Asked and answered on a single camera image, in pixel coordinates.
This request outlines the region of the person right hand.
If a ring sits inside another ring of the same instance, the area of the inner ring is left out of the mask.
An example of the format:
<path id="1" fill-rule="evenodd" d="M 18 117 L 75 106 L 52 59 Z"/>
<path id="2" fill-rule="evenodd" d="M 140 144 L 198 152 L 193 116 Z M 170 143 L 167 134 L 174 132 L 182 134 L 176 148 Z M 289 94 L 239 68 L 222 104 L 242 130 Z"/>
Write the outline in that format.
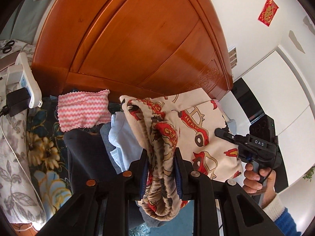
<path id="1" fill-rule="evenodd" d="M 263 184 L 259 182 L 260 176 L 266 179 L 264 181 L 266 183 L 266 186 L 265 186 L 265 193 L 262 199 L 261 207 L 265 208 L 267 205 L 269 205 L 277 195 L 274 190 L 276 172 L 272 170 L 271 168 L 262 168 L 257 173 L 257 172 L 254 172 L 253 165 L 251 163 L 247 163 L 245 165 L 244 176 L 245 176 L 245 179 L 244 179 L 243 189 L 248 194 L 254 194 L 257 191 L 260 191 L 262 188 L 264 188 Z"/>

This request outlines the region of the blue white sleeve forearm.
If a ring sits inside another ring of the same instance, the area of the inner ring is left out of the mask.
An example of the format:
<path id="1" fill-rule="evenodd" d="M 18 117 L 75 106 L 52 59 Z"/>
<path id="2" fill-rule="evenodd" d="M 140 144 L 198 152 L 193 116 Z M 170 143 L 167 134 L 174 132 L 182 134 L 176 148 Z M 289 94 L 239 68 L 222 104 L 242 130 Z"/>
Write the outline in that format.
<path id="1" fill-rule="evenodd" d="M 263 210 L 285 236 L 302 235 L 302 233 L 297 230 L 294 219 L 277 194 L 271 198 Z"/>

